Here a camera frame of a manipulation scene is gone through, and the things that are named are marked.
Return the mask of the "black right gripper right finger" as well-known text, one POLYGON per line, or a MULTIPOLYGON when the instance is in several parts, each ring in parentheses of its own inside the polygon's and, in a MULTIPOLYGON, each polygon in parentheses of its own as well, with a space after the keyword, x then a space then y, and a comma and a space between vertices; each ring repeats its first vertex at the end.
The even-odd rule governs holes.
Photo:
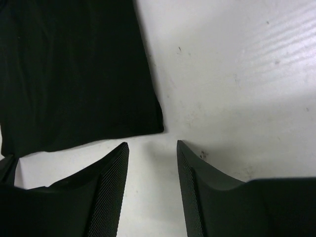
POLYGON ((177 162, 188 236, 315 236, 314 177, 243 182, 203 161, 182 140, 177 162))

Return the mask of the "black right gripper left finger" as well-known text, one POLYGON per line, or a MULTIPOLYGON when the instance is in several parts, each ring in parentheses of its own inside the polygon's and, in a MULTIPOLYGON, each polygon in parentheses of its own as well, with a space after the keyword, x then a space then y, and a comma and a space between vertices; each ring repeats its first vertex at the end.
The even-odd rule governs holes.
POLYGON ((114 237, 128 170, 129 147, 48 187, 14 185, 18 158, 0 162, 0 234, 3 237, 114 237))

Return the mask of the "black tank top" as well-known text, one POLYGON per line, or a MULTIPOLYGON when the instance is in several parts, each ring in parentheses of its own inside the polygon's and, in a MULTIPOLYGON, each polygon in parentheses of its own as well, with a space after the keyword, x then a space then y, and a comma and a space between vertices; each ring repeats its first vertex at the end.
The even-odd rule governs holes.
POLYGON ((162 133, 131 0, 0 3, 1 154, 162 133))

